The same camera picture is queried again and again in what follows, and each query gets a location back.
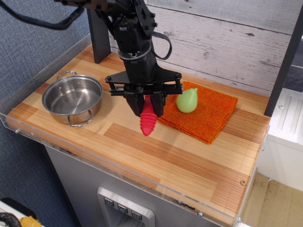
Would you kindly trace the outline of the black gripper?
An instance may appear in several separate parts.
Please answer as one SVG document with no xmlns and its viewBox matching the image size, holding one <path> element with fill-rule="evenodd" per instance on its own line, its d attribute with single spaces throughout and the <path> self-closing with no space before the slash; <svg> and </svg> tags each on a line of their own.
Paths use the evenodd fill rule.
<svg viewBox="0 0 303 227">
<path fill-rule="evenodd" d="M 158 117 L 164 114 L 167 95 L 181 94 L 181 74 L 161 68 L 152 53 L 119 53 L 125 71 L 106 77 L 113 96 L 124 96 L 133 113 L 140 117 L 144 95 L 151 95 L 151 102 Z"/>
</svg>

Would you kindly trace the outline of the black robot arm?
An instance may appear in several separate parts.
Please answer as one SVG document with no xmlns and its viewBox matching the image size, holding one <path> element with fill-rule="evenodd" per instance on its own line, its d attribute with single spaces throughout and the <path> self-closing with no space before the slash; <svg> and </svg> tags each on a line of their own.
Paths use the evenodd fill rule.
<svg viewBox="0 0 303 227">
<path fill-rule="evenodd" d="M 113 96 L 123 96 L 135 115 L 143 112 L 150 95 L 155 114 L 161 117 L 167 95 L 181 94 L 181 74 L 157 64 L 152 37 L 167 39 L 154 31 L 155 14 L 142 0 L 62 0 L 63 5 L 94 10 L 118 45 L 125 71 L 106 77 Z"/>
</svg>

